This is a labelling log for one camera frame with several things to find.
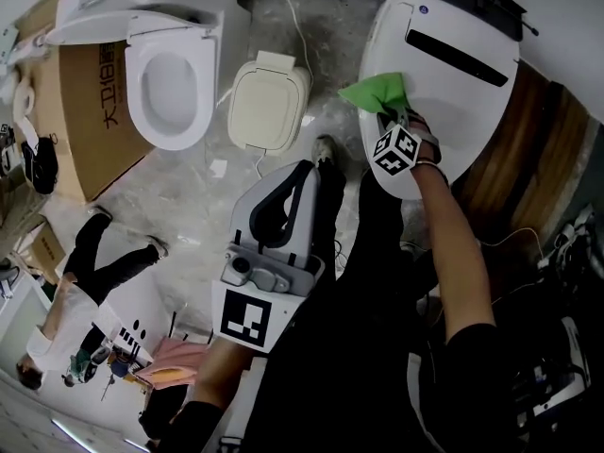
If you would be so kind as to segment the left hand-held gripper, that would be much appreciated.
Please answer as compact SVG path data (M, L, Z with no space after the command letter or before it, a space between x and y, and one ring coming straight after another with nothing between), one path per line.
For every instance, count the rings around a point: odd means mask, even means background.
M325 272L310 256L319 184L318 170L301 160L266 175L236 202L230 233L239 245L228 246L211 286L215 335L268 353L291 323ZM243 246L268 249L272 258Z

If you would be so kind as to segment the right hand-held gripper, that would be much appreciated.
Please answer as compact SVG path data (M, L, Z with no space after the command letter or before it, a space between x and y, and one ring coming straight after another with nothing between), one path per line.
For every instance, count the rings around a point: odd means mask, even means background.
M377 114L379 138L374 146L373 163L388 176L409 171L417 161L421 139L402 125L416 120L416 112L408 105L396 111Z

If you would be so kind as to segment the person's right hand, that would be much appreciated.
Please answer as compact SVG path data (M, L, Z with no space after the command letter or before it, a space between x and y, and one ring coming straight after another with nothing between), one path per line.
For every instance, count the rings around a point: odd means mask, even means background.
M416 134L423 143L431 147L430 151L421 151L419 157L422 159L429 159L432 162L439 164L442 160L440 143L431 133L425 118L416 112L416 120L409 125L409 129L412 134Z

